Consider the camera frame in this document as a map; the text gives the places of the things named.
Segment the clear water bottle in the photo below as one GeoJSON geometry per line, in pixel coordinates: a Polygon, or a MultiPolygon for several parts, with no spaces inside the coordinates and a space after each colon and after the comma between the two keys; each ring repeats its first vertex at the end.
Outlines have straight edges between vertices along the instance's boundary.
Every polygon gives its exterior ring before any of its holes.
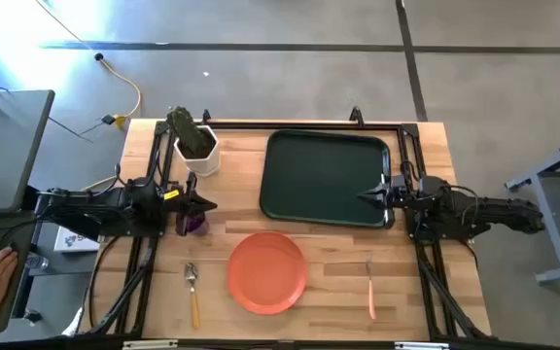
{"type": "Polygon", "coordinates": [[[45,270],[49,266],[49,260],[43,256],[30,253],[24,266],[29,270],[45,270]]]}

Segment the cactus in white pot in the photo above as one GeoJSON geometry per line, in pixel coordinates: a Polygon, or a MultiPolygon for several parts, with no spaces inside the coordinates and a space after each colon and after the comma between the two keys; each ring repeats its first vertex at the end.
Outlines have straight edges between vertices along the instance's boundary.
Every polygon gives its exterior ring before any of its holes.
{"type": "Polygon", "coordinates": [[[219,169],[220,144],[209,125],[197,124],[191,113],[182,106],[170,110],[166,121],[175,135],[173,148],[190,172],[198,176],[210,176],[219,169]]]}

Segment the silver metal hinge plate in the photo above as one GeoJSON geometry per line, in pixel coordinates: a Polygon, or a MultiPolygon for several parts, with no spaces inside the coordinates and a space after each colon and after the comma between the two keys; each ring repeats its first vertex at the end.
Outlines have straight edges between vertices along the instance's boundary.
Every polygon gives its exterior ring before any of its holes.
{"type": "Polygon", "coordinates": [[[178,347],[178,341],[171,339],[125,341],[122,344],[122,350],[171,350],[178,347]]]}
{"type": "Polygon", "coordinates": [[[448,343],[397,341],[395,350],[450,350],[448,343]]]}

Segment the fork with orange handle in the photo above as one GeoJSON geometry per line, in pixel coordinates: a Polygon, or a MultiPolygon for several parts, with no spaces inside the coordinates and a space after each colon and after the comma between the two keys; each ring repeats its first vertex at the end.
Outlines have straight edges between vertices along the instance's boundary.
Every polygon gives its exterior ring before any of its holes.
{"type": "Polygon", "coordinates": [[[366,259],[366,271],[368,280],[368,314],[371,320],[376,320],[376,309],[374,303],[374,289],[372,282],[372,271],[371,271],[371,256],[366,259]]]}

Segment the grey desk top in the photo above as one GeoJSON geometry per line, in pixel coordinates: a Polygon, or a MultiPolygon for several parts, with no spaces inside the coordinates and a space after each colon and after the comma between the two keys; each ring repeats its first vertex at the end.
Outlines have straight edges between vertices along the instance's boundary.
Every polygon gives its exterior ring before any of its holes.
{"type": "Polygon", "coordinates": [[[50,89],[0,91],[0,213],[21,207],[54,97],[50,89]]]}

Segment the dark desk surface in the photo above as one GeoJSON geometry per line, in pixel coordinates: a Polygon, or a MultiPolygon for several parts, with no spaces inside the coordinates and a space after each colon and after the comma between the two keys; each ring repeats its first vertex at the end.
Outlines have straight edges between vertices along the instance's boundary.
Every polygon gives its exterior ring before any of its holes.
{"type": "Polygon", "coordinates": [[[31,248],[35,223],[29,215],[0,215],[0,250],[12,248],[17,252],[17,266],[6,294],[0,302],[0,333],[8,327],[18,294],[24,264],[31,248]]]}

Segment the purple plastic cup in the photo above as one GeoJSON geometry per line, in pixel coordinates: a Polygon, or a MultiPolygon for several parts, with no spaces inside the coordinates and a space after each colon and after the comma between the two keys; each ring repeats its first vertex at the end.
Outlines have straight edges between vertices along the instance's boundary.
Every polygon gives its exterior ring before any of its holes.
{"type": "Polygon", "coordinates": [[[203,236],[208,233],[208,229],[209,223],[204,213],[191,216],[180,213],[176,215],[176,233],[180,236],[203,236]]]}

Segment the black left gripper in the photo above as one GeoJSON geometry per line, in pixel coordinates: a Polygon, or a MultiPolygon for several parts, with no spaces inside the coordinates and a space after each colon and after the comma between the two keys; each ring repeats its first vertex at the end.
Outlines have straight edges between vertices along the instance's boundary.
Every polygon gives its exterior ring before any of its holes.
{"type": "Polygon", "coordinates": [[[163,194],[163,209],[168,213],[182,216],[202,215],[217,208],[215,202],[196,193],[197,177],[188,173],[184,184],[178,181],[168,182],[168,191],[163,194]]]}

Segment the dark green plastic tray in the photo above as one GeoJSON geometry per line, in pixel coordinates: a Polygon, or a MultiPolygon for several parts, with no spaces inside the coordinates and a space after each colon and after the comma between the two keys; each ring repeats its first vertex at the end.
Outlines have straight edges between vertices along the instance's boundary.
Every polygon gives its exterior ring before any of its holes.
{"type": "Polygon", "coordinates": [[[360,194],[390,176],[390,150],[379,138],[278,130],[267,140],[259,204],[275,220],[389,228],[394,212],[360,194]]]}

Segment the white printed box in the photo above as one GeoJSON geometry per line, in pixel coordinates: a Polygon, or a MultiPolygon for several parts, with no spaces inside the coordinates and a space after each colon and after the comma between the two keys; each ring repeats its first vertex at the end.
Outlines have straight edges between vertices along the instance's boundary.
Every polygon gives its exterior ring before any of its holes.
{"type": "Polygon", "coordinates": [[[65,227],[59,227],[54,242],[53,250],[59,253],[95,252],[99,244],[80,234],[74,233],[65,227]]]}

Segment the black aluminium table frame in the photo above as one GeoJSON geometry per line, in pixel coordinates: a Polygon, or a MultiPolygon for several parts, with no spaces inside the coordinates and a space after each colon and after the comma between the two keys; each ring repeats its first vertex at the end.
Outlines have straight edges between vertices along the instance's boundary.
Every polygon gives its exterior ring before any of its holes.
{"type": "Polygon", "coordinates": [[[459,334],[437,293],[424,289],[415,248],[398,213],[389,229],[339,227],[269,219],[259,197],[268,137],[281,128],[373,136],[390,148],[391,161],[410,162],[448,182],[456,179],[440,122],[328,122],[214,120],[221,166],[198,183],[217,208],[202,237],[169,230],[159,241],[150,281],[141,286],[118,319],[117,331],[145,338],[270,340],[426,340],[433,333],[459,334]],[[257,232],[291,238],[307,262],[307,282],[297,302],[275,315],[254,314],[228,290],[228,258],[257,232]],[[371,256],[376,320],[368,314],[366,259],[371,256]],[[192,326],[186,263],[195,283],[200,327],[192,326]]]}

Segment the spoon with yellow handle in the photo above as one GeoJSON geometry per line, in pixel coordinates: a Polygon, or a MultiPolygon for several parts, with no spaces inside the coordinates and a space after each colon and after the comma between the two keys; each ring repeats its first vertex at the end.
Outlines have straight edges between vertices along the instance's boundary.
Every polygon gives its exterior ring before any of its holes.
{"type": "Polygon", "coordinates": [[[197,330],[200,327],[199,307],[196,293],[195,283],[198,277],[196,266],[192,262],[185,265],[185,278],[190,284],[191,309],[192,309],[192,327],[197,330]]]}

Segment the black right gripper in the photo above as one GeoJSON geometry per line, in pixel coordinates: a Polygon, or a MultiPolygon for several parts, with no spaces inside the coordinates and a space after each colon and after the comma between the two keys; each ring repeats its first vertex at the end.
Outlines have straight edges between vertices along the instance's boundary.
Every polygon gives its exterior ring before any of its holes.
{"type": "Polygon", "coordinates": [[[407,200],[407,185],[403,175],[382,176],[382,184],[359,192],[358,198],[375,208],[384,210],[404,208],[407,200]]]}

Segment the orange plastic plate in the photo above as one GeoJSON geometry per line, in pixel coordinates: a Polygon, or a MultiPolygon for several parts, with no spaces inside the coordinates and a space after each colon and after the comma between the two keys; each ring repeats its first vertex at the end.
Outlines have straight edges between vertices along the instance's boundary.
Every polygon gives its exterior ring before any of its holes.
{"type": "Polygon", "coordinates": [[[299,246],[278,232],[244,238],[227,261],[227,287],[244,309],[275,315],[291,308],[307,282],[307,262],[299,246]]]}

